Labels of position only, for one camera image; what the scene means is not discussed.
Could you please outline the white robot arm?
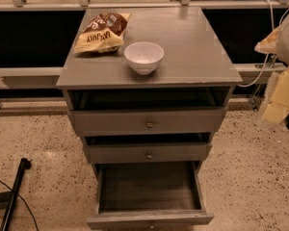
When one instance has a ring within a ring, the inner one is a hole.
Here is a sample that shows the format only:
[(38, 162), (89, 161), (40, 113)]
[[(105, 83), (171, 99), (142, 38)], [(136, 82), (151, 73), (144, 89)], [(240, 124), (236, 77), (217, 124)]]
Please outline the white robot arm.
[(289, 115), (289, 14), (272, 32), (259, 41), (254, 50), (262, 54), (275, 54), (288, 68), (274, 73), (266, 89), (266, 101), (261, 119), (281, 123)]

